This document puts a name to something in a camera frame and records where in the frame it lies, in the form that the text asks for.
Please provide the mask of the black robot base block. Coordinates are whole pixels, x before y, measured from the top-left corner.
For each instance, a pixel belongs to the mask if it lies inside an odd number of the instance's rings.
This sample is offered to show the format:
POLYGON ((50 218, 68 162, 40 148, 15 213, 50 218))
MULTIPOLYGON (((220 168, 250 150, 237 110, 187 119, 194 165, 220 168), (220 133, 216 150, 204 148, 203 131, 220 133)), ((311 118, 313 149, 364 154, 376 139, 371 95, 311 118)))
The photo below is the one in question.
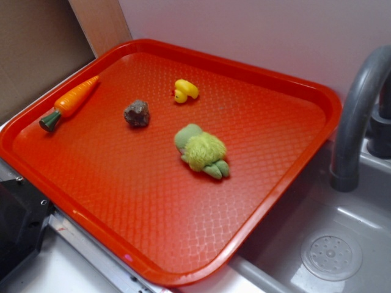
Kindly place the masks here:
POLYGON ((53 204, 22 176, 1 182, 1 283, 40 253, 53 204))

